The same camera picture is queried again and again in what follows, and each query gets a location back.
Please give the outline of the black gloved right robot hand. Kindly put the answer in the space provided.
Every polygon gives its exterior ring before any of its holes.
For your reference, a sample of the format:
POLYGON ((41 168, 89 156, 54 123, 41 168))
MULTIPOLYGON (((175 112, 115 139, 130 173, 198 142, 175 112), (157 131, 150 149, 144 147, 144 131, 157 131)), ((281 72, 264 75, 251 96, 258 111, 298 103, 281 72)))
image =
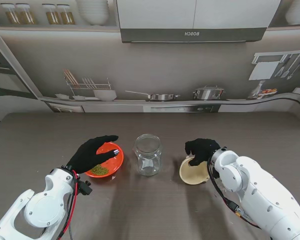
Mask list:
POLYGON ((187 155, 193 155, 193 159, 188 164, 198 166, 202 162, 207 162, 215 151, 219 150, 220 145, 212 139, 197 138, 185 143, 185 152, 187 155))

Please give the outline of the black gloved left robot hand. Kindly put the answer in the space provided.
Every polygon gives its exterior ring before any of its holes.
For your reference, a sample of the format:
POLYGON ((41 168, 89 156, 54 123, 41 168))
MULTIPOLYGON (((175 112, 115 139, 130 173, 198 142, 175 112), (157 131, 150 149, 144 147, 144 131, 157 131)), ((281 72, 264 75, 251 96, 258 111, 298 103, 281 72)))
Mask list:
POLYGON ((65 167, 70 171, 74 170, 77 174, 82 174, 106 162, 115 157, 119 151, 115 149, 97 154, 97 150, 103 144, 115 142, 118 138, 117 135, 104 135, 89 139, 78 148, 65 167))

